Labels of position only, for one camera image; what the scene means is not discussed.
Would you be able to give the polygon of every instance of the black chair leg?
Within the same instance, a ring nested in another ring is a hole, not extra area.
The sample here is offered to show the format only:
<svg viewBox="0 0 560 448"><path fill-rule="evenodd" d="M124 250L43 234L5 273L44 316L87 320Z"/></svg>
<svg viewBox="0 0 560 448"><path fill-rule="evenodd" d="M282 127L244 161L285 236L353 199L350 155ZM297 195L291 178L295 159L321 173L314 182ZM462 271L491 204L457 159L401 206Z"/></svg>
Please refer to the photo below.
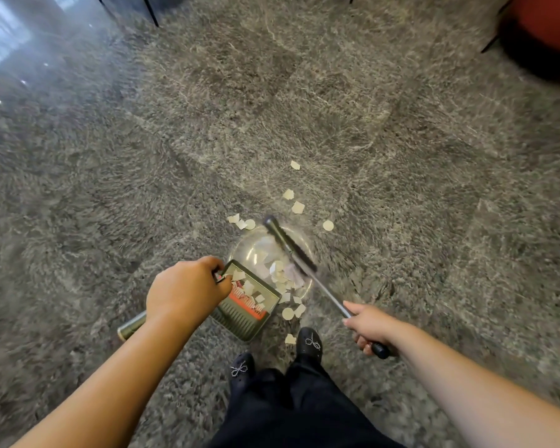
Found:
<svg viewBox="0 0 560 448"><path fill-rule="evenodd" d="M145 6L147 6L147 10L149 11L149 15L152 16L153 22L159 28L160 25L157 23L156 15L153 13L153 9L152 9L152 6L149 3L149 0L143 0L143 1L145 2Z"/></svg>
<svg viewBox="0 0 560 448"><path fill-rule="evenodd" d="M487 45L483 48L483 50L481 51L481 53L485 53L487 52L490 48L492 48L492 45L496 43L496 41L500 38L500 36L496 35L493 37L493 39L487 43Z"/></svg>
<svg viewBox="0 0 560 448"><path fill-rule="evenodd" d="M506 9L508 6L510 6L510 3L512 3L512 0L508 0L506 3L504 3L504 6L502 6L499 10L498 10L498 15L500 15L501 13L504 12L504 9Z"/></svg>

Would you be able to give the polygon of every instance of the reflective floor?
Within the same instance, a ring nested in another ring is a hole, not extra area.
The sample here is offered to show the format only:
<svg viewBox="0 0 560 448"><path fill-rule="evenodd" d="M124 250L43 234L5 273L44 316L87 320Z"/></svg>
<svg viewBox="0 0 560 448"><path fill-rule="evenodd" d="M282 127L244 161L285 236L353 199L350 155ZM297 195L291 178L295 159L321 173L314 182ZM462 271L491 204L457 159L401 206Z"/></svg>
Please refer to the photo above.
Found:
<svg viewBox="0 0 560 448"><path fill-rule="evenodd" d="M299 227L338 294L560 405L560 88L479 54L505 0L150 0L160 28L103 1L0 0L0 447L112 353L158 271L225 257L237 212ZM461 444L317 294L271 317L258 363L284 367L300 324L381 430ZM133 446L211 437L244 349L206 321Z"/></svg>

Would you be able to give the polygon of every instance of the foot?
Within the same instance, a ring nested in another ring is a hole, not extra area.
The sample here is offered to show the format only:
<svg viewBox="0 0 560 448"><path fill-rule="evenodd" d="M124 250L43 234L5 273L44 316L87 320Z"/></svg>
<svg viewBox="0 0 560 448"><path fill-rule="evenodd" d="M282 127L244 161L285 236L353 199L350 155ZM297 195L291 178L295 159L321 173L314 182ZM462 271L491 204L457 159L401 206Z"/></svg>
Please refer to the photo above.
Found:
<svg viewBox="0 0 560 448"><path fill-rule="evenodd" d="M297 355L308 355L321 362L324 349L321 338L311 327L302 327L297 335Z"/></svg>
<svg viewBox="0 0 560 448"><path fill-rule="evenodd" d="M240 393L249 383L249 379L255 376L255 360L248 352L243 352L234 359L229 371L231 393Z"/></svg>

